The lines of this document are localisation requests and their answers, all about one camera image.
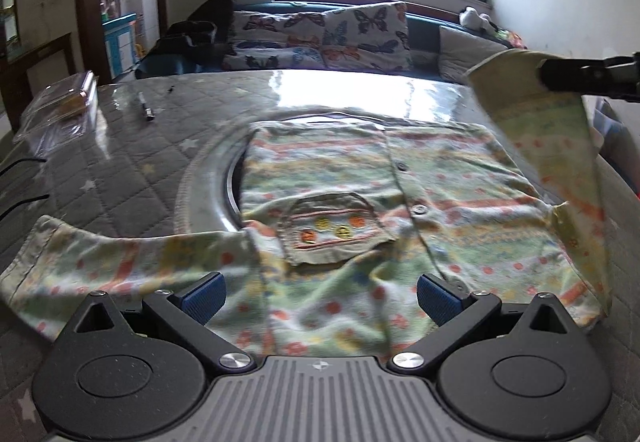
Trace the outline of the colourful patterned baby garment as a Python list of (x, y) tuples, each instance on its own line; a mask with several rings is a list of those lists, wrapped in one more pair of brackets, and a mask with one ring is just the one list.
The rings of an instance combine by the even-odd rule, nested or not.
[(435, 328), (424, 274), (506, 303), (558, 297), (590, 329), (612, 306), (605, 217), (582, 97), (544, 88), (542, 55), (469, 74), (496, 129), (262, 123), (236, 232), (110, 239), (42, 217), (1, 277), (3, 302), (48, 339), (103, 291), (137, 306), (210, 272), (208, 327), (254, 355), (388, 358)]

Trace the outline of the clear plastic storage box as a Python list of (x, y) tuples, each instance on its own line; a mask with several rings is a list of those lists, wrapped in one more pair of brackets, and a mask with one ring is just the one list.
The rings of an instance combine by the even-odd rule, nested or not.
[(593, 127), (603, 138), (600, 155), (639, 195), (639, 104), (599, 97)]

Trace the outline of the round black induction cooktop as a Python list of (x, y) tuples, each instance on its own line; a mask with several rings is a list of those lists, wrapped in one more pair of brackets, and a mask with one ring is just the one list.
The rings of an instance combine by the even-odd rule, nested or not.
[(235, 155), (228, 166), (226, 182), (224, 183), (224, 191), (226, 196), (226, 208), (228, 217), (235, 226), (240, 229), (243, 225), (241, 213), (241, 188), (244, 173), (245, 152), (242, 151)]

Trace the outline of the quilted grey table cover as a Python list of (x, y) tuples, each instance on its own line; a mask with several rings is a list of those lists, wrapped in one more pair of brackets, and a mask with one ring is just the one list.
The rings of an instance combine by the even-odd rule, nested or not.
[[(137, 92), (156, 112), (145, 124), (134, 104)], [(109, 236), (161, 236), (174, 232), (175, 201), (183, 173), (198, 152), (210, 153), (207, 179), (195, 188), (210, 196), (215, 229), (236, 229), (221, 197), (222, 169), (240, 153), (243, 125), (273, 111), (280, 117), (368, 114), (413, 121), (467, 121), (499, 130), (470, 89), (453, 84), (375, 74), (274, 71), (155, 77), (103, 86), (96, 127), (44, 155), (45, 163), (21, 162), (1, 176), (1, 214), (22, 199), (48, 199), (15, 207), (1, 220), (1, 272), (43, 214)], [(639, 200), (616, 171), (600, 161), (614, 298), (611, 314), (592, 340), (613, 384), (610, 408), (600, 425), (605, 441), (639, 441)], [(1, 441), (45, 438), (32, 406), (32, 374), (49, 346), (1, 303)]]

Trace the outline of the white plush toy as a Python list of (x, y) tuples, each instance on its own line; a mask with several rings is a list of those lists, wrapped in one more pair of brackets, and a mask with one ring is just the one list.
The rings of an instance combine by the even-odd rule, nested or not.
[(478, 13), (474, 7), (467, 6), (459, 14), (459, 22), (468, 30), (495, 34), (498, 28), (487, 13)]

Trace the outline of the grey cushion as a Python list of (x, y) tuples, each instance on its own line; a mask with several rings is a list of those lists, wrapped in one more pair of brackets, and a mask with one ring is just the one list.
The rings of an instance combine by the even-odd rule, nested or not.
[(503, 44), (441, 26), (439, 28), (438, 70), (448, 82), (465, 84), (465, 73), (494, 54), (508, 49)]

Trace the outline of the black marker pen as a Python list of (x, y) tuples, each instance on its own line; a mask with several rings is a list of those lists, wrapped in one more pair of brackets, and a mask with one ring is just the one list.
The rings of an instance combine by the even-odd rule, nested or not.
[(149, 106), (149, 104), (146, 102), (145, 96), (143, 95), (142, 91), (137, 92), (137, 99), (140, 103), (141, 111), (145, 121), (154, 121), (155, 114), (151, 109), (151, 106)]

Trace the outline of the clear plastic container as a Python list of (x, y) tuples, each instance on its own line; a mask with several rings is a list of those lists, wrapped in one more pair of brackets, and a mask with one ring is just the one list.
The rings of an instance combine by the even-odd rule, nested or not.
[(96, 98), (96, 75), (76, 73), (43, 88), (26, 106), (14, 140), (26, 140), (52, 125), (83, 117)]

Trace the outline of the butterfly pillow right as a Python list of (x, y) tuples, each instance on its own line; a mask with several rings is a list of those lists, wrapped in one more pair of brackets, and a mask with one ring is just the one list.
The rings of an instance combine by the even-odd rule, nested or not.
[(395, 74), (412, 68), (404, 2), (353, 6), (322, 13), (321, 55), (335, 71)]

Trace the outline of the butterfly pillow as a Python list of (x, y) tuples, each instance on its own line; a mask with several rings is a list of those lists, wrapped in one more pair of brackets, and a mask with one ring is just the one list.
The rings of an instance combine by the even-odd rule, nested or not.
[(323, 70), (326, 20), (320, 12), (235, 11), (222, 68), (227, 71)]
[(404, 2), (353, 6), (322, 13), (321, 55), (335, 71), (395, 74), (412, 68)]

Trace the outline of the black bag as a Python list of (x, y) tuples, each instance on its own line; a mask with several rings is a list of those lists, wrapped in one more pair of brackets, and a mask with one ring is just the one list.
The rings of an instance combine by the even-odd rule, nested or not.
[(233, 15), (233, 0), (206, 0), (186, 20), (167, 28), (140, 61), (134, 77), (220, 72)]

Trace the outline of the butterfly pillow left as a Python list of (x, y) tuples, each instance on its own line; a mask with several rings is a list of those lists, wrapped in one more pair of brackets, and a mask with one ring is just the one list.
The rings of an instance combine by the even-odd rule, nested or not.
[(326, 20), (320, 12), (235, 11), (222, 68), (227, 71), (323, 70)]

